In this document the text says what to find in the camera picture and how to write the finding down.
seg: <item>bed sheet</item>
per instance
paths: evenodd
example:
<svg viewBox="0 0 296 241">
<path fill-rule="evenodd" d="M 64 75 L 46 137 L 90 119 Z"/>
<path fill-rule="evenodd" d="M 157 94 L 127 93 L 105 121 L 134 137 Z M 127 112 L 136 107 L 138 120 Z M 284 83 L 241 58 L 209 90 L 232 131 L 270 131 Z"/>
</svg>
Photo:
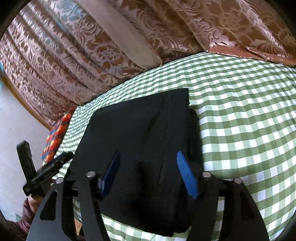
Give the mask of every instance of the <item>bed sheet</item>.
<svg viewBox="0 0 296 241">
<path fill-rule="evenodd" d="M 57 151 L 72 151 L 99 108 L 176 88 L 189 89 L 200 119 L 205 170 L 240 177 L 275 239 L 296 210 L 296 69 L 253 59 L 199 53 L 141 74 L 77 107 Z M 63 177 L 65 164 L 57 177 Z M 219 237 L 224 202 L 212 239 Z M 74 200 L 80 219 L 79 203 Z M 111 240 L 186 240 L 188 232 L 162 237 L 103 217 Z"/>
</svg>

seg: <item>wooden trim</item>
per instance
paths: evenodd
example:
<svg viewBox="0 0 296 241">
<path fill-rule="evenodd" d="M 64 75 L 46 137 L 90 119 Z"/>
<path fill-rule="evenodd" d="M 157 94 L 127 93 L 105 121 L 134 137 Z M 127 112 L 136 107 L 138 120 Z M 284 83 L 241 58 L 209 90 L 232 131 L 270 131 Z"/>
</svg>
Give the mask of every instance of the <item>wooden trim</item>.
<svg viewBox="0 0 296 241">
<path fill-rule="evenodd" d="M 8 77 L 4 74 L 2 76 L 2 80 L 4 84 L 8 87 L 10 92 L 14 95 L 14 97 L 21 103 L 21 105 L 36 119 L 38 120 L 45 128 L 51 130 L 51 125 L 48 124 L 40 115 L 38 112 L 36 112 L 20 95 L 20 93 L 17 91 L 15 86 L 11 83 L 11 81 L 8 79 Z"/>
</svg>

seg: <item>black cloth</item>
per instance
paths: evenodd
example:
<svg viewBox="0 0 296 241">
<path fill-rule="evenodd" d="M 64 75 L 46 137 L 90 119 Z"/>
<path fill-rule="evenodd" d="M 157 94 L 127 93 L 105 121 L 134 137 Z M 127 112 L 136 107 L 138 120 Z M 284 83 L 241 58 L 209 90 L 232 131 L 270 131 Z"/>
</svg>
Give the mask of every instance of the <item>black cloth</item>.
<svg viewBox="0 0 296 241">
<path fill-rule="evenodd" d="M 176 162 L 178 151 L 189 154 L 188 104 L 188 90 L 177 89 L 114 104 L 92 115 L 70 167 L 81 175 L 102 173 L 120 152 L 111 191 L 99 201 L 102 214 L 164 236 L 188 229 L 188 196 Z"/>
</svg>

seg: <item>white wall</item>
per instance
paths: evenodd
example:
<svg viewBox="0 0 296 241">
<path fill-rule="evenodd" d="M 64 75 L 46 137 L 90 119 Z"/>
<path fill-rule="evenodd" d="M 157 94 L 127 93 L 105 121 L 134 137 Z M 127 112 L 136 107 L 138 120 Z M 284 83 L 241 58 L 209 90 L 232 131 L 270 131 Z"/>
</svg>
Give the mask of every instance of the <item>white wall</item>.
<svg viewBox="0 0 296 241">
<path fill-rule="evenodd" d="M 6 219 L 21 216 L 25 194 L 25 177 L 16 145 L 29 142 L 36 169 L 40 168 L 42 151 L 49 131 L 41 125 L 0 83 L 0 209 Z"/>
</svg>

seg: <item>person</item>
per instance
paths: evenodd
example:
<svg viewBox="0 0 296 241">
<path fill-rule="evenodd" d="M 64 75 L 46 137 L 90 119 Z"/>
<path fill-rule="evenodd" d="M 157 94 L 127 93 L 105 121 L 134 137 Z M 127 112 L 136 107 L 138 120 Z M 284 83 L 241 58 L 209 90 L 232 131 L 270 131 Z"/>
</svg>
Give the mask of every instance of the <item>person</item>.
<svg viewBox="0 0 296 241">
<path fill-rule="evenodd" d="M 26 241 L 33 218 L 43 197 L 29 196 L 23 205 L 22 220 L 7 221 L 0 211 L 0 237 L 5 241 Z"/>
</svg>

